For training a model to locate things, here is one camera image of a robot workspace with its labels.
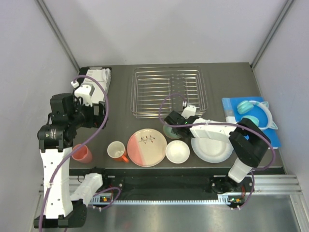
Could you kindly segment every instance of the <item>dark table surface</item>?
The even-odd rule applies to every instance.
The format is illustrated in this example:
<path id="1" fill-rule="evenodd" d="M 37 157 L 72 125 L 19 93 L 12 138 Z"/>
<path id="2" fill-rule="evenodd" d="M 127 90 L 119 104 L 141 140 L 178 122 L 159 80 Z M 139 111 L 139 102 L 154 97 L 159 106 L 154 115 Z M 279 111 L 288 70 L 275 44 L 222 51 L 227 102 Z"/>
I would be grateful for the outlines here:
<path id="1" fill-rule="evenodd" d="M 180 66 L 180 64 L 168 64 L 162 66 Z M 225 114 L 221 99 L 224 97 L 260 96 L 254 74 L 248 63 L 202 63 L 181 64 L 197 65 L 202 69 L 205 81 L 208 108 L 205 119 L 225 122 Z M 133 162 L 116 162 L 107 154 L 107 147 L 113 141 L 121 141 L 125 145 L 136 131 L 151 128 L 163 133 L 163 126 L 158 118 L 137 119 L 130 110 L 131 82 L 133 70 L 137 67 L 150 67 L 152 65 L 119 65 L 112 66 L 112 79 L 108 91 L 110 103 L 110 115 L 106 128 L 102 130 L 87 146 L 93 154 L 93 160 L 89 164 L 70 160 L 70 168 L 142 168 Z M 74 144 L 84 142 L 96 129 L 79 128 Z M 190 139 L 185 139 L 190 147 L 190 157 L 182 164 L 174 164 L 166 157 L 156 166 L 151 168 L 230 168 L 237 158 L 235 152 L 221 163 L 208 163 L 201 160 L 192 150 Z M 276 150 L 276 161 L 273 167 L 282 167 L 279 151 Z M 271 151 L 267 151 L 261 161 L 261 166 L 267 165 L 271 160 Z"/>

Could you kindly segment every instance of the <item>gray wall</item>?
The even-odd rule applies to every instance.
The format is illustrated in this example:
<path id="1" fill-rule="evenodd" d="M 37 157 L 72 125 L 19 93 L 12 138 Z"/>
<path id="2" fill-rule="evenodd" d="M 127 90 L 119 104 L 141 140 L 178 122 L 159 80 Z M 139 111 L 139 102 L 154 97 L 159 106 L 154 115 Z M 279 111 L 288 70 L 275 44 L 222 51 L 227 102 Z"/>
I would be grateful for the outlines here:
<path id="1" fill-rule="evenodd" d="M 37 131 L 76 71 L 33 0 L 0 2 L 0 227 L 25 232 L 42 180 Z"/>
<path id="2" fill-rule="evenodd" d="M 255 75 L 279 127 L 281 154 L 309 203 L 309 1 L 297 0 Z"/>
<path id="3" fill-rule="evenodd" d="M 45 0 L 84 65 L 252 62 L 284 0 Z"/>

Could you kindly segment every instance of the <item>red cup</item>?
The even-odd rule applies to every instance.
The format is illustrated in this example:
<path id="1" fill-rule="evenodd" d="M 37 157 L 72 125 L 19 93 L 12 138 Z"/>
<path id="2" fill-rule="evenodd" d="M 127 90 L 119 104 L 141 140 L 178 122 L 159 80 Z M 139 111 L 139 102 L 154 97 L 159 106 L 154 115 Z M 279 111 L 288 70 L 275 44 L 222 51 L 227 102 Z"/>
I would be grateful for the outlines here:
<path id="1" fill-rule="evenodd" d="M 76 150 L 80 144 L 76 145 L 73 150 Z M 73 159 L 79 161 L 80 163 L 90 163 L 92 161 L 92 153 L 89 151 L 88 147 L 84 145 L 81 149 L 72 155 Z"/>
<path id="2" fill-rule="evenodd" d="M 107 147 L 107 154 L 115 161 L 124 161 L 129 163 L 126 157 L 126 147 L 120 141 L 114 141 Z"/>

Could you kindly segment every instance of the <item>orange mug handle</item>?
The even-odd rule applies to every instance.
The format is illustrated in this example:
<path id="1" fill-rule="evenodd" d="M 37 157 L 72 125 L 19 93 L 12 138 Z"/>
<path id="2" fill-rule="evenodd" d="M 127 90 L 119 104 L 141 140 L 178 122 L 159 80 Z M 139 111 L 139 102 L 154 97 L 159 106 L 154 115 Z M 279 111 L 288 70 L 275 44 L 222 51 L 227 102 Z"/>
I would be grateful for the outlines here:
<path id="1" fill-rule="evenodd" d="M 128 160 L 128 158 L 127 158 L 127 157 L 122 156 L 122 159 L 124 160 L 124 162 L 129 163 L 129 160 Z"/>

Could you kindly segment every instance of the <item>pink and beige plate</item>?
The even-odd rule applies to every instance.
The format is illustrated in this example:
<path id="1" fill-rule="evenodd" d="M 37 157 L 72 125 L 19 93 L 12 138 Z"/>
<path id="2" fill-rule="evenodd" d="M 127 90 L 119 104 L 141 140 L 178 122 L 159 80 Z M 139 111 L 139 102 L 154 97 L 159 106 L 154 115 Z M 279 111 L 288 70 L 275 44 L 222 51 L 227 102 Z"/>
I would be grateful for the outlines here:
<path id="1" fill-rule="evenodd" d="M 167 145 L 165 137 L 157 130 L 142 129 L 129 139 L 127 153 L 136 165 L 152 167 L 164 159 Z"/>

